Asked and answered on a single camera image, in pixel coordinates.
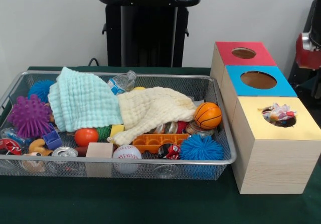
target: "green tablecloth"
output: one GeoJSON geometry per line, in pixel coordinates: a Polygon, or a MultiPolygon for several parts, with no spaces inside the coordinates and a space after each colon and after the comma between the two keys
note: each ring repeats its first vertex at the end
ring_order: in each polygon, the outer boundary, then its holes
{"type": "MultiPolygon", "coordinates": [[[[134,70],[209,74],[208,68],[134,70]]],[[[1,223],[321,223],[320,165],[303,195],[240,195],[230,166],[217,181],[1,176],[0,187],[1,223]]]]}

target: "cream towel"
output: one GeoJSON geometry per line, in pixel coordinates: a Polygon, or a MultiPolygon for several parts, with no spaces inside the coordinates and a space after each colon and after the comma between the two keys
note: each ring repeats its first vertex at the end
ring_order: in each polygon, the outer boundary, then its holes
{"type": "Polygon", "coordinates": [[[170,88],[154,87],[134,90],[118,96],[125,131],[110,140],[130,144],[137,136],[161,124],[193,119],[195,105],[184,94],[170,88]]]}

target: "stacked wooden boxes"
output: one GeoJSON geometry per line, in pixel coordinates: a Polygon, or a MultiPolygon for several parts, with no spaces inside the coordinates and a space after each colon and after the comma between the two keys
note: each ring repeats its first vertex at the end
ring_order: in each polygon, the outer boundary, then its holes
{"type": "Polygon", "coordinates": [[[241,194],[302,193],[321,152],[321,129],[261,43],[217,42],[216,78],[236,142],[232,165],[241,194]],[[292,127],[266,121],[262,109],[289,105],[292,127]]]}

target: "orange ball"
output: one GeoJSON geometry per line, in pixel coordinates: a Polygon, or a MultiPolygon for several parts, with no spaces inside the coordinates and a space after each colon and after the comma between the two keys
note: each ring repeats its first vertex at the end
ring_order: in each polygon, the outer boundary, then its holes
{"type": "Polygon", "coordinates": [[[90,142],[97,142],[98,131],[94,128],[79,129],[75,133],[75,140],[78,146],[88,146],[90,142]]]}
{"type": "Polygon", "coordinates": [[[201,128],[211,130],[220,124],[222,112],[215,103],[205,102],[196,109],[194,120],[201,128]]]}

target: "orange basketball toy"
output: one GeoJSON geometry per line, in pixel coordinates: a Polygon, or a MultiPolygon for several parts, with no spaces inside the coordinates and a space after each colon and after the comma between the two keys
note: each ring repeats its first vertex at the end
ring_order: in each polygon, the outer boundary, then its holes
{"type": "Polygon", "coordinates": [[[196,109],[194,120],[201,128],[210,130],[220,124],[222,112],[215,103],[205,102],[196,109]]]}

